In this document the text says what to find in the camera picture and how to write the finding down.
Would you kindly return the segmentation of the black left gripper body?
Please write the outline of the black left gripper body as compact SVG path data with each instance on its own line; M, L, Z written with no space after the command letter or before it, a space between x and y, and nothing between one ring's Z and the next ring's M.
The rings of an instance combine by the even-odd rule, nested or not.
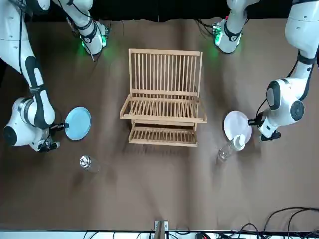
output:
M280 137L281 137L280 133L273 133L270 138L266 138L264 135L260 135L260 140L262 142L266 142L266 141L272 141L275 139L279 139Z

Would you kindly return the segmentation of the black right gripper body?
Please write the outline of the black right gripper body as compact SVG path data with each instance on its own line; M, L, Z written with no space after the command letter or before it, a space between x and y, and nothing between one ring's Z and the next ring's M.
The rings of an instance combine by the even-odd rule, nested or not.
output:
M57 124L52 124L49 128L44 130L44 137L46 142L54 142L54 135L56 134Z

